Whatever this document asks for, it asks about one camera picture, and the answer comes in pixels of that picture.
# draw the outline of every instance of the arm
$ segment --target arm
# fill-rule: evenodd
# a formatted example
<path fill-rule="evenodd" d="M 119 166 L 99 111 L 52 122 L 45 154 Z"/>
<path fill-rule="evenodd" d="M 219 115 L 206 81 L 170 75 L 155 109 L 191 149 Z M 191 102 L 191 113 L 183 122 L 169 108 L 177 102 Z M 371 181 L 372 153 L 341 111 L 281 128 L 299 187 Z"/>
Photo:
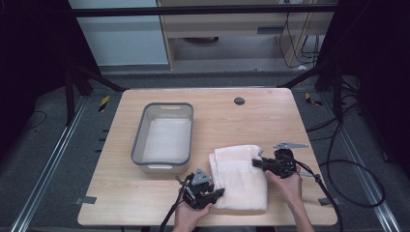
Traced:
<path fill-rule="evenodd" d="M 299 171 L 300 168 L 298 167 L 297 173 L 285 179 L 279 178 L 271 171 L 266 171 L 265 174 L 268 179 L 278 187 L 280 195 L 286 201 L 287 206 L 295 218 L 298 231 L 310 232 L 314 230 L 302 201 L 302 178 L 299 176 Z"/>
<path fill-rule="evenodd" d="M 186 202 L 178 205 L 175 210 L 175 224 L 172 232 L 191 232 L 202 217 L 209 214 L 212 204 L 208 204 L 203 210 L 195 210 Z"/>

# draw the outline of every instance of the white towel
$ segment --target white towel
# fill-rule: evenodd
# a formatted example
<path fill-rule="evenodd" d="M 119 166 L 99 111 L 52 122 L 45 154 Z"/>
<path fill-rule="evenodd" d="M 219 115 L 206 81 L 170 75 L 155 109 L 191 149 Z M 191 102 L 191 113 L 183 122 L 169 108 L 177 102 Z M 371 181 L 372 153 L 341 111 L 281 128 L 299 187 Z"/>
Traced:
<path fill-rule="evenodd" d="M 268 185 L 264 172 L 252 166 L 252 159 L 261 160 L 263 150 L 256 145 L 240 145 L 216 149 L 210 154 L 216 189 L 225 189 L 214 205 L 218 209 L 266 211 Z"/>

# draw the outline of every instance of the table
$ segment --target table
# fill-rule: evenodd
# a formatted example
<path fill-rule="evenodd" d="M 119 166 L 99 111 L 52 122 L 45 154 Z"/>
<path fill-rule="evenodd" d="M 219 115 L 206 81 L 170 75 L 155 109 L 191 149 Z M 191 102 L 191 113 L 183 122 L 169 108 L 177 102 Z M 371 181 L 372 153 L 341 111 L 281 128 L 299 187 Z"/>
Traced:
<path fill-rule="evenodd" d="M 243 98 L 245 104 L 234 100 Z M 175 175 L 145 174 L 131 160 L 138 123 L 150 102 L 189 102 L 193 106 L 190 168 L 184 179 L 197 167 L 211 173 L 209 154 L 216 148 L 254 144 L 272 156 L 273 145 L 282 141 L 308 144 L 293 150 L 296 160 L 315 172 L 320 170 L 304 124 L 289 89 L 218 88 L 218 89 L 145 89 L 124 92 L 115 114 L 87 196 L 97 197 L 94 204 L 82 204 L 78 222 L 82 225 L 160 225 L 177 197 L 179 183 Z M 313 178 L 304 178 L 303 199 L 314 225 L 337 222 L 332 206 L 320 206 L 325 197 Z M 168 222 L 173 224 L 174 217 Z M 211 225 L 294 225 L 286 203 L 275 186 L 269 184 L 269 206 L 259 215 L 210 215 L 198 226 Z"/>

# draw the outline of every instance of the gray plastic tray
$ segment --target gray plastic tray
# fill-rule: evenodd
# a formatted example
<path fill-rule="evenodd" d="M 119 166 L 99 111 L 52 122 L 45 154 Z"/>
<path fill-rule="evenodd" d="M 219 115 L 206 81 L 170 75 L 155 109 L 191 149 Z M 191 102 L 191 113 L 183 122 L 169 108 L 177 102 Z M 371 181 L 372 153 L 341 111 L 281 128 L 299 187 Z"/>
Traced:
<path fill-rule="evenodd" d="M 145 106 L 132 161 L 147 173 L 184 173 L 189 167 L 193 107 L 185 102 Z"/>

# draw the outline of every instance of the human hand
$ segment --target human hand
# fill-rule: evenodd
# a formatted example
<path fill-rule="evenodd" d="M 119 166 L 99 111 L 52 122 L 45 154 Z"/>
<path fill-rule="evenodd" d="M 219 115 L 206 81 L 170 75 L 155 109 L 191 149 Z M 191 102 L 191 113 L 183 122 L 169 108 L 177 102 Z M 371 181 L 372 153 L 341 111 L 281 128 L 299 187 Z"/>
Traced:
<path fill-rule="evenodd" d="M 212 203 L 209 203 L 202 210 L 195 210 L 182 202 L 175 210 L 175 224 L 172 232 L 191 232 L 202 217 L 209 214 Z"/>
<path fill-rule="evenodd" d="M 295 173 L 284 179 L 269 170 L 265 171 L 268 179 L 278 187 L 280 195 L 288 205 L 302 202 L 302 178 L 299 175 L 301 168 L 296 166 L 296 170 Z"/>

